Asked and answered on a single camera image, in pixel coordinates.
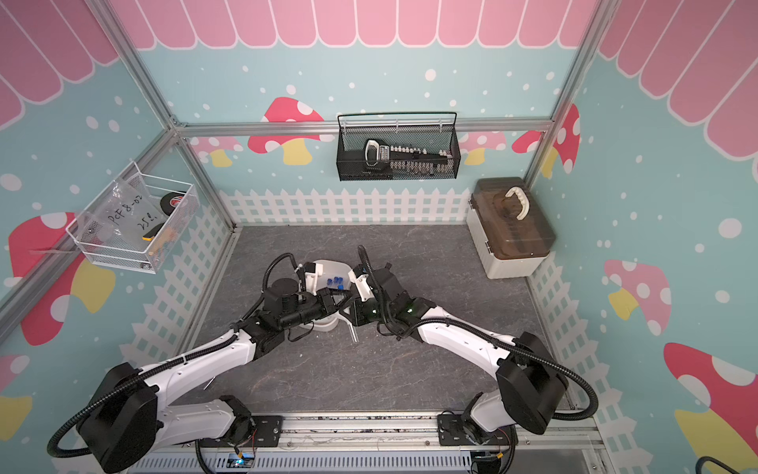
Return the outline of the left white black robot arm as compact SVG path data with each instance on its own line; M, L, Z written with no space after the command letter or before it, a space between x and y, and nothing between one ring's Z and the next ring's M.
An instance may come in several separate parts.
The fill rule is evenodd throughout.
M339 312L351 285L324 278L318 263L298 264L285 253L264 273L258 299L221 337L156 365L122 363L104 377L89 404L59 428L47 443L53 458L92 455L106 473L132 467L166 444L203 438L244 442L255 420L233 396L206 406L174 406L201 383L261 359L292 328L314 325Z

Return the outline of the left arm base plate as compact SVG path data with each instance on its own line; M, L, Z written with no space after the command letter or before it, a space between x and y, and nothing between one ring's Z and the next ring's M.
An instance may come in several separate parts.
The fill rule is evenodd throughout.
M221 438L201 440L202 448L276 448L282 434L282 416L254 415L242 421L235 420Z

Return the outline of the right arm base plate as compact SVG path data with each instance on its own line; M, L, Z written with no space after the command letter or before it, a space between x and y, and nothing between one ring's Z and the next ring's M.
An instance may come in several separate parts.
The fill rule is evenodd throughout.
M436 416L438 442L441 446L517 446L516 432L509 428L488 433L462 414L444 411Z

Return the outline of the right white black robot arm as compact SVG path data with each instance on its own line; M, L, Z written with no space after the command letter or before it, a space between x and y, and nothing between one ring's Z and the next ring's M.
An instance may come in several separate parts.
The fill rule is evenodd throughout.
M471 436L519 426L542 435L552 420L592 418L599 399L589 382L560 365L535 335L518 337L488 331L453 316L432 301L412 297L387 268L363 265L349 272L358 302L351 323L377 323L399 341L414 339L473 363L497 383L497 390L476 395L462 422Z

